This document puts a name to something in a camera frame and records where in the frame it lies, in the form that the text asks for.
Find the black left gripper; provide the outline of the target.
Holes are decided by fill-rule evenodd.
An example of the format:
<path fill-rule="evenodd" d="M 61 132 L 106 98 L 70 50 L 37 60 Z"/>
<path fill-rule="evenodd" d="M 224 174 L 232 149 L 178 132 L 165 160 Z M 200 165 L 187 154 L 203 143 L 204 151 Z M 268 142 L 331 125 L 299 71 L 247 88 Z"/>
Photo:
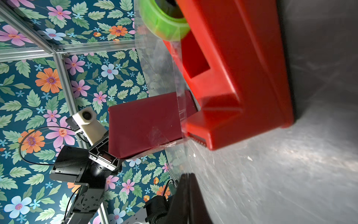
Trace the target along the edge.
<path fill-rule="evenodd" d="M 89 159 L 92 161 L 90 170 L 95 177 L 107 178 L 122 171 L 123 160 L 109 153 L 109 133 L 105 133 L 89 149 Z"/>

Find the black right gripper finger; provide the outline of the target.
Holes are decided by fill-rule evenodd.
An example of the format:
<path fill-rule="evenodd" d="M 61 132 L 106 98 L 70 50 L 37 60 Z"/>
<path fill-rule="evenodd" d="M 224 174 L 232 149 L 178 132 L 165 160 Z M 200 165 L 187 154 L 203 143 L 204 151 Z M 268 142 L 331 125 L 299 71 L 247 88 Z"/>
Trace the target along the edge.
<path fill-rule="evenodd" d="M 167 214 L 169 224 L 211 224 L 195 174 L 182 174 Z"/>

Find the maroon wrapping paper sheet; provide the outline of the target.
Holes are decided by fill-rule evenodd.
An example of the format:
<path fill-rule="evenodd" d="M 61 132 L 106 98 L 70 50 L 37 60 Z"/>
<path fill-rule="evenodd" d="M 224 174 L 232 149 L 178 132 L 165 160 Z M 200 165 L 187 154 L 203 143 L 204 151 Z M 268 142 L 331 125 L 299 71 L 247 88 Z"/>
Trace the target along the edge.
<path fill-rule="evenodd" d="M 129 159 L 183 138 L 176 92 L 108 109 L 109 153 Z"/>

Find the red tape dispenser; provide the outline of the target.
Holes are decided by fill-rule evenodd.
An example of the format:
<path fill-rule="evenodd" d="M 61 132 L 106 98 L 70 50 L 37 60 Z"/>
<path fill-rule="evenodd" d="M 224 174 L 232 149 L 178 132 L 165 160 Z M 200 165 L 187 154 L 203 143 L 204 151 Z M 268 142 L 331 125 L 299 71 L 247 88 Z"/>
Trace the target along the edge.
<path fill-rule="evenodd" d="M 187 137 L 217 150 L 294 123 L 276 1 L 139 1 L 200 105 Z"/>

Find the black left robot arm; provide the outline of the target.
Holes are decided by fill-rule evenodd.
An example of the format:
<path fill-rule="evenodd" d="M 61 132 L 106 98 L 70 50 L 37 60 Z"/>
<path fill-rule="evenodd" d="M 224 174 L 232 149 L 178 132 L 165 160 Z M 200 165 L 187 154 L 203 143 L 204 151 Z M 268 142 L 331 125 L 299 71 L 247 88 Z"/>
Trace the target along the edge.
<path fill-rule="evenodd" d="M 109 153 L 109 134 L 90 149 L 64 146 L 50 178 L 78 185 L 74 202 L 66 209 L 62 223 L 87 224 L 104 201 L 106 181 L 122 169 L 121 160 Z"/>

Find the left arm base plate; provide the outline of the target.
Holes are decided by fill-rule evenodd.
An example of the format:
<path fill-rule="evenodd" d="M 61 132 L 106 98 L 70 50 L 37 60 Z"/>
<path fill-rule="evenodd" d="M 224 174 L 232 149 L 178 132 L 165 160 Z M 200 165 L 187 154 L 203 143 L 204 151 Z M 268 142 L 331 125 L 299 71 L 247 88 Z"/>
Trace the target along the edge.
<path fill-rule="evenodd" d="M 149 224 L 169 224 L 167 219 L 169 209 L 172 205 L 174 196 L 155 196 L 145 203 L 147 217 L 145 221 Z"/>

